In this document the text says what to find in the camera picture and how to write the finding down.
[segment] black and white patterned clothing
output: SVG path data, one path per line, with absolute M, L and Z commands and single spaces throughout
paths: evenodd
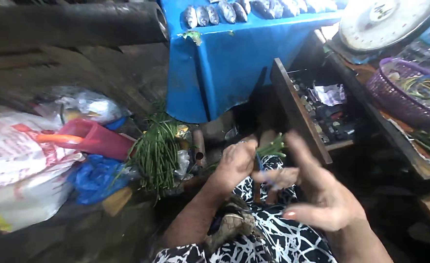
M 282 168 L 283 162 L 277 156 L 262 158 L 265 169 Z M 336 260 L 324 238 L 314 229 L 281 217 L 286 205 L 297 202 L 295 186 L 283 190 L 274 206 L 259 207 L 253 203 L 253 180 L 248 177 L 234 189 L 234 193 L 251 208 L 256 226 L 265 239 L 254 236 L 237 236 L 208 256 L 203 246 L 191 244 L 178 248 L 164 249 L 157 254 L 155 263 L 223 263 L 223 262 L 278 262 L 278 263 L 321 263 Z M 261 199 L 267 197 L 267 186 L 261 188 Z

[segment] fingernail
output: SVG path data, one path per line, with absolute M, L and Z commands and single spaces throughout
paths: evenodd
M 295 212 L 286 212 L 283 214 L 283 218 L 286 219 L 295 219 L 296 218 L 296 213 Z

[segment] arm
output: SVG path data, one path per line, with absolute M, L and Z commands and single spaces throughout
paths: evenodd
M 167 248 L 200 243 L 207 236 L 216 211 L 230 195 L 230 192 L 218 191 L 217 183 L 210 180 L 220 177 L 220 172 L 215 171 L 166 230 L 163 240 Z
M 320 166 L 299 135 L 289 133 L 286 140 L 299 169 L 252 174 L 257 182 L 271 182 L 276 188 L 296 184 L 304 191 L 309 203 L 289 205 L 283 217 L 325 230 L 339 262 L 393 262 L 356 197 Z
M 327 238 L 339 262 L 393 262 L 367 220 L 357 220 L 338 231 L 327 232 Z
M 256 147 L 257 141 L 252 140 L 231 145 L 223 151 L 215 172 L 163 235 L 167 248 L 200 243 L 205 239 L 218 208 L 252 172 Z

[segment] black pipe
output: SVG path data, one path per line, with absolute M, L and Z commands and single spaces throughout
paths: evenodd
M 0 7 L 0 52 L 167 40 L 166 19 L 155 2 Z

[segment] purple basket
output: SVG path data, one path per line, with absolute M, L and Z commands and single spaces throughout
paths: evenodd
M 424 69 L 416 63 L 402 59 L 384 58 L 379 63 L 379 69 L 367 82 L 366 87 L 380 103 L 381 107 L 393 117 L 405 122 L 412 127 L 430 127 L 430 108 L 422 105 L 399 87 L 395 86 L 382 71 L 382 66 L 395 62 L 397 71 L 402 78 L 414 75 L 430 75 L 430 70 Z

